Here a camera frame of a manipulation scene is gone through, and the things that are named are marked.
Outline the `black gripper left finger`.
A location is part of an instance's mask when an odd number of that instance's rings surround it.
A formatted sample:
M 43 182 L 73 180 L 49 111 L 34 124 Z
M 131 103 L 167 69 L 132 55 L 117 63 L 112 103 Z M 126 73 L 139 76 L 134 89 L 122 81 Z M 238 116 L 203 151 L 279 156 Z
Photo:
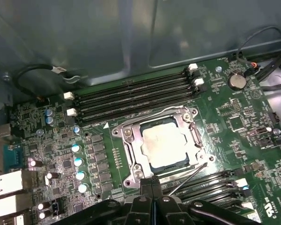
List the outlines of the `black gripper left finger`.
M 140 194 L 124 203 L 108 199 L 97 204 L 91 214 L 93 225 L 150 225 L 153 208 L 153 179 L 140 181 Z

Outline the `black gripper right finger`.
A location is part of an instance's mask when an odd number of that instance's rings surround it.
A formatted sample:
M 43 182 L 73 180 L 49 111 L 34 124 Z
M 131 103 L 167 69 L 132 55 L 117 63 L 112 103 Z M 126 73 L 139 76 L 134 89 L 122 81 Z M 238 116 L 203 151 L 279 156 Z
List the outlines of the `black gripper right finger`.
M 157 214 L 162 225 L 258 225 L 252 219 L 223 209 L 203 200 L 195 200 L 183 207 L 173 197 L 164 195 L 160 181 L 154 177 Z

